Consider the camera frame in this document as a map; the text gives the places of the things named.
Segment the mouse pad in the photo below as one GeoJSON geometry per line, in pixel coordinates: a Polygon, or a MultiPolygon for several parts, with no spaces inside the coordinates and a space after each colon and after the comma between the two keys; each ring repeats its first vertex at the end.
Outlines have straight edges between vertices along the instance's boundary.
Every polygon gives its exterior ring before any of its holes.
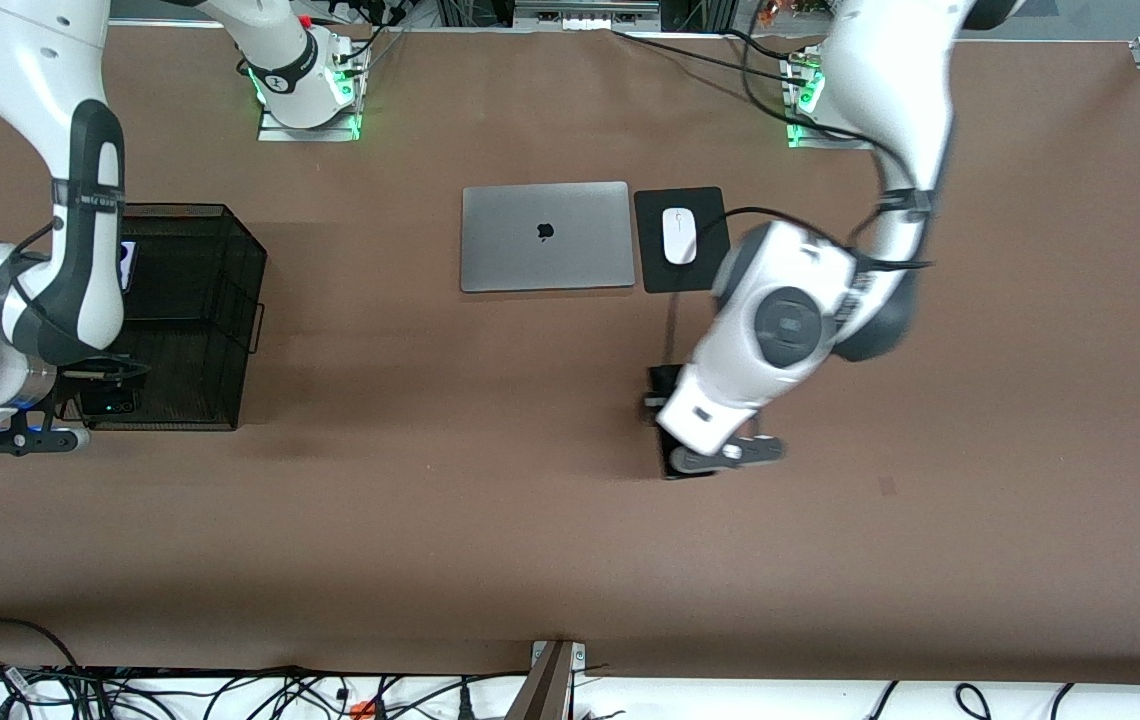
{"type": "Polygon", "coordinates": [[[689,210],[697,227],[703,228],[725,213],[720,188],[640,190],[633,194],[633,206],[637,210],[637,244],[646,292],[710,291],[720,261],[730,252],[726,224],[714,224],[698,238],[692,263],[675,265],[663,256],[663,210],[689,210]]]}

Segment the robotic arm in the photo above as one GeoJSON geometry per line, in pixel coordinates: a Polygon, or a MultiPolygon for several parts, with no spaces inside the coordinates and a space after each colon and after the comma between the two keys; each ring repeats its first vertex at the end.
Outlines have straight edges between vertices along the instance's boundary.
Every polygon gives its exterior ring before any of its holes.
{"type": "MultiPolygon", "coordinates": [[[[302,27],[288,0],[171,1],[222,22],[286,126],[318,126],[352,101],[334,79],[343,46],[302,27]]],[[[108,8],[0,0],[0,118],[44,161],[54,201],[49,259],[0,242],[0,422],[43,398],[57,366],[101,355],[121,332],[125,141],[100,74],[108,8]]]]}
{"type": "Polygon", "coordinates": [[[767,402],[830,354],[868,360],[907,333],[918,260],[948,155],[951,47],[1023,0],[841,0],[823,41],[825,118],[873,141],[885,193],[876,237],[853,254],[808,228],[763,224],[731,252],[712,286],[717,316],[681,370],[658,423],[716,456],[767,402]]]}

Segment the laptop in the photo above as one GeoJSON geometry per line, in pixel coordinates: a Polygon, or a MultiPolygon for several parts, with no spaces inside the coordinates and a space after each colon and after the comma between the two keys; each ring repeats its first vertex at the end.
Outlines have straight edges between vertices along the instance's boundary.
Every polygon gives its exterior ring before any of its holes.
{"type": "Polygon", "coordinates": [[[465,188],[461,260],[464,292],[629,287],[628,183],[465,188]]]}

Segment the computer mouse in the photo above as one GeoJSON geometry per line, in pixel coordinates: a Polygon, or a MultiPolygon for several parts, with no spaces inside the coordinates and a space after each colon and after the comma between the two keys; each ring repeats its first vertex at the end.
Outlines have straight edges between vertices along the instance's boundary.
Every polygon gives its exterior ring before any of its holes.
{"type": "Polygon", "coordinates": [[[663,257],[675,265],[689,265],[694,261],[695,237],[694,213],[685,208],[663,210],[663,257]]]}

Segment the mesh basket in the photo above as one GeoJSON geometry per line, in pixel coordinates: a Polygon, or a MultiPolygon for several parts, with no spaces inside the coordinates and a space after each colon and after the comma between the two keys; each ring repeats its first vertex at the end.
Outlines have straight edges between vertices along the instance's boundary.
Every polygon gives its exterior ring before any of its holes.
{"type": "Polygon", "coordinates": [[[127,205],[121,237],[135,242],[135,270],[108,351],[150,369],[137,387],[81,384],[64,418],[90,429],[236,429],[268,252],[223,205],[127,205]]]}

